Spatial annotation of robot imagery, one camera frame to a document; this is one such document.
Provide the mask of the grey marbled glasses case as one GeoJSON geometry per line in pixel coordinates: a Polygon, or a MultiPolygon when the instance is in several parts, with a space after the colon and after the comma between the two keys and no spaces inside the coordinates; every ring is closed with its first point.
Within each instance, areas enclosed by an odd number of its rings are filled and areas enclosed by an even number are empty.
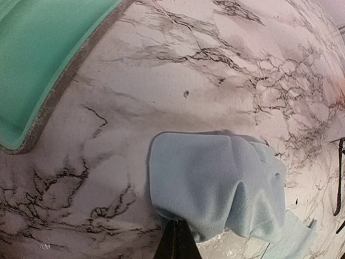
{"type": "Polygon", "coordinates": [[[89,53],[131,1],[1,1],[1,150],[33,149],[89,53]]]}

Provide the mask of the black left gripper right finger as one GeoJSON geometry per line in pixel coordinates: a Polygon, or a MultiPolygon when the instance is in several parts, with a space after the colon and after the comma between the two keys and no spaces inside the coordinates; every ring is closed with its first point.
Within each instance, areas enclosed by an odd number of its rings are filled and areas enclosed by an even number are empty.
{"type": "Polygon", "coordinates": [[[176,235],[177,259],[202,259],[187,221],[177,221],[176,235]]]}

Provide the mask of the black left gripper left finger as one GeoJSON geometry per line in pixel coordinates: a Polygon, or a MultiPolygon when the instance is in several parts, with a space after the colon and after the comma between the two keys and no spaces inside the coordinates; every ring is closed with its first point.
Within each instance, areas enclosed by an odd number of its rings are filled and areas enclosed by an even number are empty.
{"type": "Polygon", "coordinates": [[[167,223],[155,253],[155,259],[177,258],[177,221],[167,223]]]}

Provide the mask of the light blue cleaning cloth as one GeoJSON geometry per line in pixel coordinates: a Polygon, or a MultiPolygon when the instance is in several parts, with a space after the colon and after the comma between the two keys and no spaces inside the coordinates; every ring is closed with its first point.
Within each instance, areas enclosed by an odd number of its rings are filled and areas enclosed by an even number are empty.
{"type": "Polygon", "coordinates": [[[287,169],[268,145],[246,135],[165,132],[150,147],[153,207],[186,220],[197,242],[224,230],[269,243],[264,258],[304,258],[316,224],[285,206],[287,169]]]}

